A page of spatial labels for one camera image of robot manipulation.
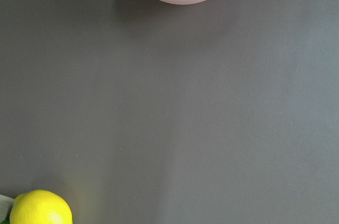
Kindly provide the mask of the yellow lemon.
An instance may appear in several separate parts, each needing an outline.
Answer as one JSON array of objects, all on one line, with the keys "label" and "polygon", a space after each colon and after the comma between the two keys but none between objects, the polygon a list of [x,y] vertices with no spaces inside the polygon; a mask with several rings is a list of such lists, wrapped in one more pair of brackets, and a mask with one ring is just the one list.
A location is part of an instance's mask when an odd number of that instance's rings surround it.
[{"label": "yellow lemon", "polygon": [[10,223],[73,223],[68,203],[46,190],[33,190],[14,199]]}]

